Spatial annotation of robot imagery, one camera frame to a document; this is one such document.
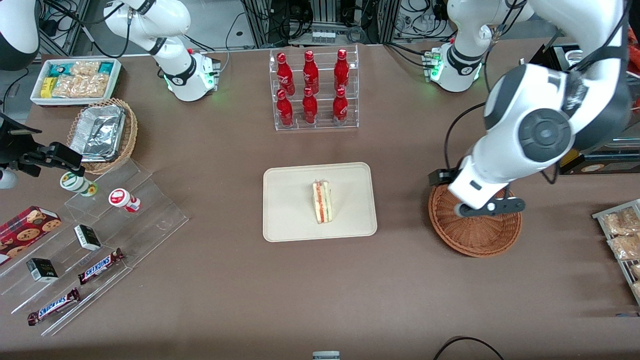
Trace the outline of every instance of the small box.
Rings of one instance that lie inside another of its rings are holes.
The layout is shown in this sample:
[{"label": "small box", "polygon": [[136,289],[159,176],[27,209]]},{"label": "small box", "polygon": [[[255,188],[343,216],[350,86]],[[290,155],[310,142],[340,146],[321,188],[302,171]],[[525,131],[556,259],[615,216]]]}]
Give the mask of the small box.
[{"label": "small box", "polygon": [[100,249],[102,244],[100,244],[98,236],[95,235],[95,231],[91,227],[80,224],[74,228],[74,231],[76,232],[76,238],[80,241],[80,246],[90,251]]},{"label": "small box", "polygon": [[0,225],[0,265],[62,224],[58,214],[30,206],[18,216]]},{"label": "small box", "polygon": [[31,258],[27,261],[27,268],[35,281],[54,282],[58,280],[58,274],[56,274],[56,269],[53,268],[50,260]]}]

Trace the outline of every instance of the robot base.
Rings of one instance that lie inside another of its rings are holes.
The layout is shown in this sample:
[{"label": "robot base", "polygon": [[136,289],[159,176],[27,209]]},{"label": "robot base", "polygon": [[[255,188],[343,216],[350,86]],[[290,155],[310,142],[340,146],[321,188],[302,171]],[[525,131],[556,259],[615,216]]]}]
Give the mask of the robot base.
[{"label": "robot base", "polygon": [[173,94],[182,101],[196,101],[211,91],[218,90],[220,80],[220,62],[202,54],[191,55],[196,60],[196,70],[184,85],[177,86],[164,77]]},{"label": "robot base", "polygon": [[424,69],[424,77],[427,82],[432,81],[440,85],[444,90],[463,92],[470,88],[471,84],[480,76],[482,64],[478,65],[475,73],[468,75],[458,74],[458,70],[447,59],[447,51],[450,47],[451,44],[434,47],[430,53],[422,56],[422,64],[429,67]]}]

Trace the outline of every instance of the white tray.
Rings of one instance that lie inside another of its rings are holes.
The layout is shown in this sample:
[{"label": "white tray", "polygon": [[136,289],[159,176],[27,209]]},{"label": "white tray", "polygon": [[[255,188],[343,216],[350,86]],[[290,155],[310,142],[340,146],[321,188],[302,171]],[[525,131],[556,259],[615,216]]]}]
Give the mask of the white tray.
[{"label": "white tray", "polygon": [[[333,221],[318,224],[311,184],[327,180]],[[267,241],[371,236],[378,229],[371,169],[365,163],[271,168],[264,173],[262,235]]]}]

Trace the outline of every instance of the cookie box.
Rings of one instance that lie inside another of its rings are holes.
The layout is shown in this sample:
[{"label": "cookie box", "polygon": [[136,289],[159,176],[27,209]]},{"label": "cookie box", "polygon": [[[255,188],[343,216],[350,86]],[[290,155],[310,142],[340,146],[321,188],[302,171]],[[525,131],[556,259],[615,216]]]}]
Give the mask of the cookie box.
[{"label": "cookie box", "polygon": [[[109,81],[107,82],[107,88],[106,88],[106,91],[104,92],[104,95],[102,97],[80,97],[80,98],[73,98],[73,99],[42,97],[40,95],[40,91],[42,89],[42,85],[45,81],[45,78],[49,76],[49,71],[51,70],[51,67],[65,64],[65,63],[73,63],[76,60],[113,63],[113,67],[111,68],[111,73],[109,73]],[[31,92],[31,101],[36,105],[40,105],[43,108],[47,108],[47,107],[84,106],[87,104],[93,104],[95,102],[108,100],[111,98],[111,96],[113,95],[113,92],[115,91],[121,68],[122,68],[122,64],[118,60],[109,59],[109,58],[74,58],[74,59],[47,60],[42,64],[42,69],[40,70],[40,74],[38,75],[38,80],[36,81],[36,85],[33,87],[33,91]]]},{"label": "cookie box", "polygon": [[58,214],[30,206],[0,225],[0,265],[62,224]]}]

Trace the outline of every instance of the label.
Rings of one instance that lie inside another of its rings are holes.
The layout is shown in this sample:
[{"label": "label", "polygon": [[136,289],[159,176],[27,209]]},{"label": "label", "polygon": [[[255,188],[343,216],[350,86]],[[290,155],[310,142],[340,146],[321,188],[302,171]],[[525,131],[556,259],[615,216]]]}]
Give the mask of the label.
[{"label": "label", "polygon": [[67,302],[67,296],[65,295],[60,299],[56,300],[55,302],[52,302],[51,304],[41,308],[40,311],[38,312],[38,317],[42,318],[45,315],[53,313],[55,310],[57,310],[61,305],[64,305],[64,303],[66,302]]}]

